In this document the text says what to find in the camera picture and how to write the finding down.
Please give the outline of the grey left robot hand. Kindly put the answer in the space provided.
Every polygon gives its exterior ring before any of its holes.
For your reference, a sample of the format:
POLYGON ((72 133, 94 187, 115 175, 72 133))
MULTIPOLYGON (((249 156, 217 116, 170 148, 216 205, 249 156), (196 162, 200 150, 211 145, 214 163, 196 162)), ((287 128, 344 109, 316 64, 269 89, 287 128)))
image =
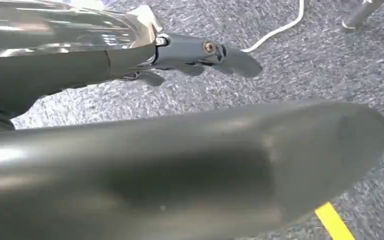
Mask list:
POLYGON ((304 100, 16 130, 66 89, 160 86, 154 70, 253 78, 246 52, 128 12, 0 0, 0 240, 228 240, 283 228, 384 154, 384 116, 304 100))

